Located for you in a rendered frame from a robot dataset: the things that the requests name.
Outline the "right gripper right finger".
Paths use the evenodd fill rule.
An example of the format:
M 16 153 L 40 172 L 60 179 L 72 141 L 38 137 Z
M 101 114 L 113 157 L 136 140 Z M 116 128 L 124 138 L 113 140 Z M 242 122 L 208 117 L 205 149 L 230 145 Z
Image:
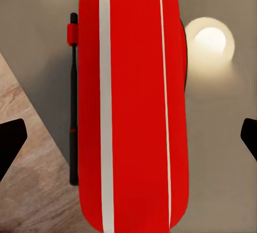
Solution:
M 257 120 L 246 118 L 240 137 L 257 160 Z

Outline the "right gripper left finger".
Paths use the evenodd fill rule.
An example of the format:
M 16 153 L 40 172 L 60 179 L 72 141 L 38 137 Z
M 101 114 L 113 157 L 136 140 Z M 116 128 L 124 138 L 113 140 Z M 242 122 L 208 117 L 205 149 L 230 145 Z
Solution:
M 27 139 L 22 118 L 0 124 L 0 181 Z

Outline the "radio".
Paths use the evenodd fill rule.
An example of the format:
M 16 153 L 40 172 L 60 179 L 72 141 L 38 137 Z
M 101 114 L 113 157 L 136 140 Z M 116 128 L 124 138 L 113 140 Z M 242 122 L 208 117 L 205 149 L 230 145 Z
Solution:
M 70 184 L 86 220 L 100 233 L 169 233 L 189 196 L 178 0 L 79 0 L 67 40 Z

